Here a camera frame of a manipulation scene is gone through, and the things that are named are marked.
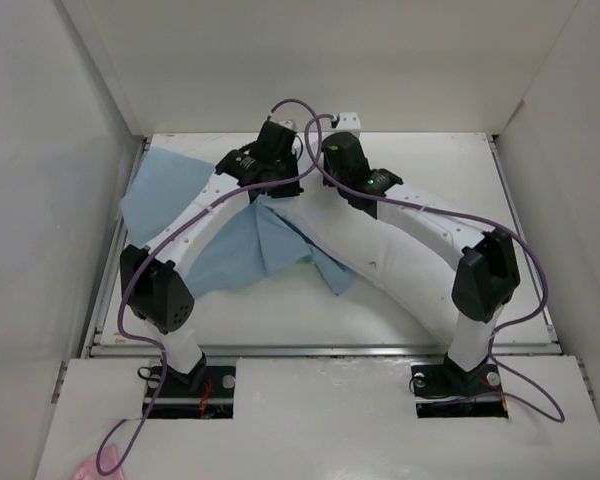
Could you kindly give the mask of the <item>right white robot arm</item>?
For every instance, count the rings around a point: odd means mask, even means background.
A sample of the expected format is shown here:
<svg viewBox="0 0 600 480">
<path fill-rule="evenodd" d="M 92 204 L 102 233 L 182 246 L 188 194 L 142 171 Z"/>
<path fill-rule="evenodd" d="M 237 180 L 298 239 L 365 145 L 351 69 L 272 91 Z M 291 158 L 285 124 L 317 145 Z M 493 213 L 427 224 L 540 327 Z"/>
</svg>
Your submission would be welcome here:
<svg viewBox="0 0 600 480">
<path fill-rule="evenodd" d="M 324 184 L 336 187 L 351 207 L 412 236 L 455 273 L 455 334 L 442 363 L 414 368 L 415 393 L 427 399 L 478 394 L 492 371 L 487 357 L 497 319 L 520 284 L 511 236 L 501 228 L 483 231 L 438 214 L 432 198 L 389 170 L 371 168 L 350 132 L 327 136 L 321 151 Z"/>
</svg>

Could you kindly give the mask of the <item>light blue pillowcase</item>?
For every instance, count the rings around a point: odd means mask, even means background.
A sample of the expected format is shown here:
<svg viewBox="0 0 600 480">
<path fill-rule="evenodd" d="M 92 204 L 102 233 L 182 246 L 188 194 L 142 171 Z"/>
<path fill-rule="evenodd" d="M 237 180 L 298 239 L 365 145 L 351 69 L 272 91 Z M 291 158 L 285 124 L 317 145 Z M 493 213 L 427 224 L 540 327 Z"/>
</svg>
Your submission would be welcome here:
<svg viewBox="0 0 600 480">
<path fill-rule="evenodd" d="M 120 208 L 129 240 L 146 245 L 169 226 L 208 183 L 214 166 L 203 160 L 150 149 Z M 217 290 L 238 290 L 307 260 L 336 295 L 355 274 L 259 200 L 231 218 L 201 252 L 183 279 L 199 298 Z"/>
</svg>

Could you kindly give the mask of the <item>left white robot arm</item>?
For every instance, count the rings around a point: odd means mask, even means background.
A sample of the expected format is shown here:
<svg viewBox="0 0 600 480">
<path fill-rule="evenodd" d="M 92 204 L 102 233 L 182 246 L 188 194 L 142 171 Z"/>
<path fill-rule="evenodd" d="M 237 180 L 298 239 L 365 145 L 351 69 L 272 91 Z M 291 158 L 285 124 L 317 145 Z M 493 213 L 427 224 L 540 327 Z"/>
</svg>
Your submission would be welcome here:
<svg viewBox="0 0 600 480">
<path fill-rule="evenodd" d="M 205 380 L 206 357 L 188 323 L 195 300 L 185 276 L 216 234 L 260 195 L 301 193 L 297 133 L 267 120 L 250 144 L 229 151 L 201 190 L 160 233 L 120 255 L 124 303 L 145 321 L 160 348 L 169 384 L 185 397 Z"/>
</svg>

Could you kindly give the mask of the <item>white pillow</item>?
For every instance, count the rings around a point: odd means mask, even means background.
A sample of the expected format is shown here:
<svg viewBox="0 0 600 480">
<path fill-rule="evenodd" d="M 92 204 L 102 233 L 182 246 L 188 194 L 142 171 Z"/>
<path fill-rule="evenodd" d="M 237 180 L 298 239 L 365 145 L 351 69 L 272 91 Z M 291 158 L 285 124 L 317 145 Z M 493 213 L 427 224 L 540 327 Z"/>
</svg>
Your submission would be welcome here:
<svg viewBox="0 0 600 480">
<path fill-rule="evenodd" d="M 387 293 L 441 345 L 452 342 L 458 310 L 455 273 L 434 251 L 398 228 L 350 206 L 313 171 L 298 197 L 269 207 L 327 255 Z"/>
</svg>

